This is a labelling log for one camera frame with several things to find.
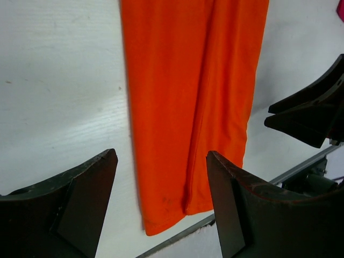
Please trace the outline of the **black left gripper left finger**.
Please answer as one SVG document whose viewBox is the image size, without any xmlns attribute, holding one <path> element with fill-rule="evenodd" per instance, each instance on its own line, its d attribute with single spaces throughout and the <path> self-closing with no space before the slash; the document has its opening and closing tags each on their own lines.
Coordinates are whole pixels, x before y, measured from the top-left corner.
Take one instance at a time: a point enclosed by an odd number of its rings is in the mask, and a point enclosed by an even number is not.
<svg viewBox="0 0 344 258">
<path fill-rule="evenodd" d="M 94 257 L 118 158 L 81 165 L 1 197 L 1 257 Z"/>
</svg>

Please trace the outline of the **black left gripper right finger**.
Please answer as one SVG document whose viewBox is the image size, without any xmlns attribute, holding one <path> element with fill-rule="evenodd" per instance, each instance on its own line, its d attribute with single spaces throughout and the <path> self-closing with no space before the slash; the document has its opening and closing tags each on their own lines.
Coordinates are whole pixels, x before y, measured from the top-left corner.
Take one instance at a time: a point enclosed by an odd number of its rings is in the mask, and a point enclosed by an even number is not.
<svg viewBox="0 0 344 258">
<path fill-rule="evenodd" d="M 207 176 L 223 257 L 343 257 L 343 185 L 308 197 L 210 151 Z"/>
</svg>

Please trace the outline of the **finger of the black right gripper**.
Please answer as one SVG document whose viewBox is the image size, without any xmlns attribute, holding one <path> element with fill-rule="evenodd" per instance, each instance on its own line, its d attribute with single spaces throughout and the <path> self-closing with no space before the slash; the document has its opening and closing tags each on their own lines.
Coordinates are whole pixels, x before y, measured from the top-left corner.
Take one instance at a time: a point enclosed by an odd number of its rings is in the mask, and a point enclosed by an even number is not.
<svg viewBox="0 0 344 258">
<path fill-rule="evenodd" d="M 329 90 L 343 74 L 343 54 L 340 54 L 330 68 L 316 81 L 304 89 L 271 105 L 269 113 L 277 114 L 306 102 L 313 101 Z"/>
<path fill-rule="evenodd" d="M 339 145 L 343 143 L 343 90 L 278 112 L 266 118 L 264 125 L 315 148 L 320 148 L 326 139 Z"/>
</svg>

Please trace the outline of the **orange t shirt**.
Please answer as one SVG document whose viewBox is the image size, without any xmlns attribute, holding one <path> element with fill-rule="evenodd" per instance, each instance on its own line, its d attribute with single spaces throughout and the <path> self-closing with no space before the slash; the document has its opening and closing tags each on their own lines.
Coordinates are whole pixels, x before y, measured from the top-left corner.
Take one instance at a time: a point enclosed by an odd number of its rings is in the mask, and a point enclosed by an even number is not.
<svg viewBox="0 0 344 258">
<path fill-rule="evenodd" d="M 212 210 L 206 156 L 242 167 L 268 1 L 121 1 L 142 222 Z"/>
</svg>

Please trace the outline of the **pink magenta t shirt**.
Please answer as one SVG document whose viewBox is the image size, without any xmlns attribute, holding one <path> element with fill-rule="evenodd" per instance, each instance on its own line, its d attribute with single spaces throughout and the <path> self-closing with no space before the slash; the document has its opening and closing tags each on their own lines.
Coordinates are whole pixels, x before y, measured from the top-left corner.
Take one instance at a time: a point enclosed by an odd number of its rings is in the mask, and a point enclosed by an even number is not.
<svg viewBox="0 0 344 258">
<path fill-rule="evenodd" d="M 344 0 L 340 0 L 336 9 L 338 17 L 344 22 Z"/>
</svg>

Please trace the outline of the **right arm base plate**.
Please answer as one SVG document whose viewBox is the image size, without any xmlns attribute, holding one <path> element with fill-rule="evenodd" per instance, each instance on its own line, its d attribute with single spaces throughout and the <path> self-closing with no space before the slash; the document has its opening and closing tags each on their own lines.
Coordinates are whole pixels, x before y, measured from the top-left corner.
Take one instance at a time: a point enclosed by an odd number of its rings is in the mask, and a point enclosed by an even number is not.
<svg viewBox="0 0 344 258">
<path fill-rule="evenodd" d="M 341 188 L 338 180 L 325 177 L 326 166 L 327 159 L 323 157 L 284 180 L 281 187 L 308 197 L 319 196 Z"/>
</svg>

